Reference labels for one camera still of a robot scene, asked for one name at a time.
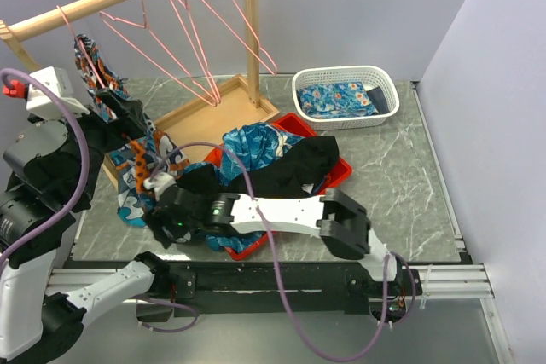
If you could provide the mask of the orange blue patterned shorts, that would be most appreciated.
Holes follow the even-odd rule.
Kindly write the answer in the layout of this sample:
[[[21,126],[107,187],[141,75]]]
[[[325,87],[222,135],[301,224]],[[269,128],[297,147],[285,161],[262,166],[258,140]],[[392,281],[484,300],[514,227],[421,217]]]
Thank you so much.
[[[123,79],[105,65],[95,41],[84,34],[78,34],[78,37],[84,42],[87,52],[108,89],[120,97],[130,100],[131,96],[124,86]],[[97,113],[106,120],[114,118],[113,112],[96,97],[101,86],[95,81],[94,75],[87,67],[84,56],[75,41],[74,58],[75,66],[84,81]],[[131,140],[120,149],[108,154],[117,172],[117,214],[122,222],[139,228],[145,226],[144,213],[155,205],[154,194],[144,188],[144,180],[150,176],[151,171],[161,159],[176,147],[171,138],[159,129],[148,115],[144,115],[144,119],[148,127],[145,137]]]

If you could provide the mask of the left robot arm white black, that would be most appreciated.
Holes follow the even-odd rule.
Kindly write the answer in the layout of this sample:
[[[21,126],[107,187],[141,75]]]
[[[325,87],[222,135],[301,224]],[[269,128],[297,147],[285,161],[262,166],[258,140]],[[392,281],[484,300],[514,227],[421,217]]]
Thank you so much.
[[[140,101],[110,90],[100,98],[114,112],[76,113],[32,124],[3,155],[12,176],[1,195],[1,360],[47,363],[65,354],[84,329],[129,298],[160,297],[169,265],[146,251],[124,268],[69,292],[46,292],[63,234],[90,208],[107,153],[146,134]]]

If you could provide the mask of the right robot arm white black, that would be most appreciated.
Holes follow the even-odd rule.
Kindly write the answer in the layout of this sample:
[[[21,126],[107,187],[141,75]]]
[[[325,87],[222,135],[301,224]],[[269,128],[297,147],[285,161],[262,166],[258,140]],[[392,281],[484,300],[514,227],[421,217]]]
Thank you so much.
[[[303,199],[252,199],[236,193],[193,194],[173,185],[144,220],[163,246],[195,231],[231,237],[267,230],[309,235],[334,257],[359,263],[379,292],[393,294],[404,283],[396,258],[377,237],[365,208],[337,188]]]

